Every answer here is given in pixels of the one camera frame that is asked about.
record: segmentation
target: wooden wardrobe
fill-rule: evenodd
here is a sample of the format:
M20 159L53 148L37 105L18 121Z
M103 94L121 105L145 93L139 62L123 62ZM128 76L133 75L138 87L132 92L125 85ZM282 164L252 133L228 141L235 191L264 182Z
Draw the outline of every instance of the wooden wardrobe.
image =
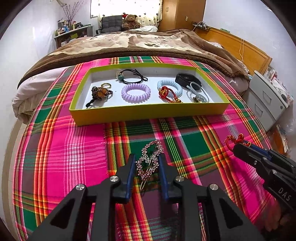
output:
M206 0L163 0L163 18L158 31L186 28L193 30L192 22L202 21Z

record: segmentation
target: polka dot curtain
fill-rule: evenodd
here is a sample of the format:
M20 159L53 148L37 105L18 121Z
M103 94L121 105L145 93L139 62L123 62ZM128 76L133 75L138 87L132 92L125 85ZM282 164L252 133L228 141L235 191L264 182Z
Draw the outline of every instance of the polka dot curtain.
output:
M102 17L134 14L137 15L137 21L143 26L158 26L162 19L163 0L97 0L97 16L99 26L101 26Z

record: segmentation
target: purple spiral hair tie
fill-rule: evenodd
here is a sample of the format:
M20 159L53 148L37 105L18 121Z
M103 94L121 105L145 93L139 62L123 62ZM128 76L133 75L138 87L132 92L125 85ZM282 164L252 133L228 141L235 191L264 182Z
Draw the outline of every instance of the purple spiral hair tie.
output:
M145 91L142 95L129 95L127 92L130 90L142 90ZM125 101L134 101L134 102L140 102L142 100L147 100L150 97L150 88L147 85L143 84L129 84L122 88L121 90L121 96Z

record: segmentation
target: wooden headboard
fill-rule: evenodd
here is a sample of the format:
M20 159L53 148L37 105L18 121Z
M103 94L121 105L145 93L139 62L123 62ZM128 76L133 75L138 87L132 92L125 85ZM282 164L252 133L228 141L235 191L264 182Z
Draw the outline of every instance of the wooden headboard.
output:
M196 28L195 33L204 40L221 44L224 49L232 53L238 60L242 60L239 55L242 42L241 38L216 28L210 28L209 31ZM251 75L254 74L255 70L263 75L271 61L272 58L262 50L244 41L244 64L250 70Z

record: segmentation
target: teddy bear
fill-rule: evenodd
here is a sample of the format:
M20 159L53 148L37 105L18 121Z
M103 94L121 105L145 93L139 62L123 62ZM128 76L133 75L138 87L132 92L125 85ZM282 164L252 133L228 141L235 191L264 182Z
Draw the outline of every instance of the teddy bear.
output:
M141 25L136 21L136 17L137 15L127 15L122 23L122 30L127 31L130 29L140 28Z

